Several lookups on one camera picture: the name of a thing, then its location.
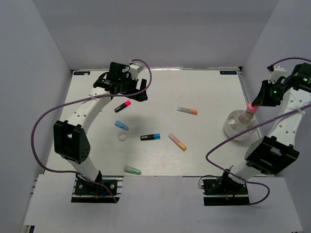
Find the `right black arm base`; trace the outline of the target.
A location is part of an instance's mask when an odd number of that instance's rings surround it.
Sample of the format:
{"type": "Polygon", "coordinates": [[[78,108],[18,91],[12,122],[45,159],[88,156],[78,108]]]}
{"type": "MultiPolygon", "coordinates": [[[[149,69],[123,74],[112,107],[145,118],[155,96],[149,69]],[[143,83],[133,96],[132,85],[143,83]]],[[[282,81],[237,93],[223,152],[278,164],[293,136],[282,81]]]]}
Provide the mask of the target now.
{"type": "Polygon", "coordinates": [[[249,205],[246,184],[232,181],[228,175],[206,175],[199,179],[198,186],[203,190],[204,206],[243,206],[249,205]]]}

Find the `pink capped clear tube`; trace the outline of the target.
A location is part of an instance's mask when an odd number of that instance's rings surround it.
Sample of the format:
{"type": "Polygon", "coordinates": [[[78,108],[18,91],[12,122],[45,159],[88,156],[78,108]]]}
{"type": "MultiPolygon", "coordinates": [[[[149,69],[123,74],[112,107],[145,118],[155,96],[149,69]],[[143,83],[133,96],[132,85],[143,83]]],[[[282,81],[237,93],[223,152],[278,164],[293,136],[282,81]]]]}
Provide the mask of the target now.
{"type": "Polygon", "coordinates": [[[248,105],[247,105],[247,108],[246,110],[244,111],[244,113],[242,115],[240,115],[240,119],[239,121],[242,123],[242,124],[249,124],[250,121],[253,119],[255,113],[257,112],[259,106],[257,105],[253,105],[252,102],[250,102],[248,105]]]}

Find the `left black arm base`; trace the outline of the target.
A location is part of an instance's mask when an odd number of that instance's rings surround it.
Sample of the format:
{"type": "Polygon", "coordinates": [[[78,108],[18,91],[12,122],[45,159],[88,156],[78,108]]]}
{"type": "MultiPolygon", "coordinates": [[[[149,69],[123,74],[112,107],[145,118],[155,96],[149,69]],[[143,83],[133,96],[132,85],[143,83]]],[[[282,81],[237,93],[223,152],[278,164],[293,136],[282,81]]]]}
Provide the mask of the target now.
{"type": "MultiPolygon", "coordinates": [[[[118,202],[122,192],[123,176],[103,176],[102,183],[118,202]]],[[[72,203],[116,203],[107,189],[76,177],[71,196],[72,203]]]]}

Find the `blue black highlighter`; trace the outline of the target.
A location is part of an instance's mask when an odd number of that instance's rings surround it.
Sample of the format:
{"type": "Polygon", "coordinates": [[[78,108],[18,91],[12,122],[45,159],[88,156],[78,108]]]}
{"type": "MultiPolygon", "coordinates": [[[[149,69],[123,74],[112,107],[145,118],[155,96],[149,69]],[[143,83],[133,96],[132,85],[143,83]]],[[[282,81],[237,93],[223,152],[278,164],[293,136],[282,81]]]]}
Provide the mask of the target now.
{"type": "Polygon", "coordinates": [[[155,133],[155,134],[148,134],[148,135],[142,135],[140,137],[141,141],[148,141],[148,140],[159,140],[160,139],[160,134],[155,133]]]}

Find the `pink black highlighter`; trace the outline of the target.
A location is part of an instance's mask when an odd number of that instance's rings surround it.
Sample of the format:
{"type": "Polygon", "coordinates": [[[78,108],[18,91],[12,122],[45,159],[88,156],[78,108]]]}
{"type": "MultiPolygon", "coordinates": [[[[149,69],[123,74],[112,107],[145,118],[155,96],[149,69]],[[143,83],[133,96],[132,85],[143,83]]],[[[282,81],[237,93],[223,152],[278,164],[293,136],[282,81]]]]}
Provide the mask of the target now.
{"type": "Polygon", "coordinates": [[[131,101],[127,100],[126,102],[122,103],[120,106],[118,106],[117,108],[114,109],[115,113],[120,112],[121,110],[127,108],[128,106],[131,105],[131,101]]]}

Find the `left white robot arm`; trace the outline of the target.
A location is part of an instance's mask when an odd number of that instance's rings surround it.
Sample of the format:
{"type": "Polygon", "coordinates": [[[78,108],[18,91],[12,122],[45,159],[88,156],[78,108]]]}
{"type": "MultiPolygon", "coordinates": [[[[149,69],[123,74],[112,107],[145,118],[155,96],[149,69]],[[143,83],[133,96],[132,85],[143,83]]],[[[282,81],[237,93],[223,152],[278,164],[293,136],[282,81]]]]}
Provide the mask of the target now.
{"type": "Polygon", "coordinates": [[[100,172],[91,161],[87,131],[100,111],[117,95],[139,102],[148,99],[146,87],[150,82],[138,79],[147,65],[140,59],[129,64],[112,62],[109,71],[93,84],[90,94],[80,107],[66,120],[56,121],[53,126],[54,150],[67,160],[76,174],[86,180],[86,188],[93,194],[102,190],[100,172]]]}

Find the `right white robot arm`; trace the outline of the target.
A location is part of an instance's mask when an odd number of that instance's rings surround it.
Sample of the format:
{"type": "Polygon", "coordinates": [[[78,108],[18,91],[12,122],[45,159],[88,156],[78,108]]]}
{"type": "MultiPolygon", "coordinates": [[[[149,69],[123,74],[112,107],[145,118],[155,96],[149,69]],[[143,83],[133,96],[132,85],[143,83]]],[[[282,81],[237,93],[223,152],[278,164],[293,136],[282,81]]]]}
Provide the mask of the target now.
{"type": "Polygon", "coordinates": [[[264,174],[276,175],[299,156],[294,149],[295,135],[303,117],[301,107],[311,102],[311,66],[298,64],[285,77],[285,69],[271,68],[269,79],[262,81],[259,94],[248,104],[246,110],[235,110],[224,123],[228,137],[243,141],[253,134],[255,112],[259,107],[280,106],[280,119],[276,120],[269,133],[255,141],[248,149],[244,160],[224,172],[219,187],[224,193],[232,193],[250,178],[264,174]]]}

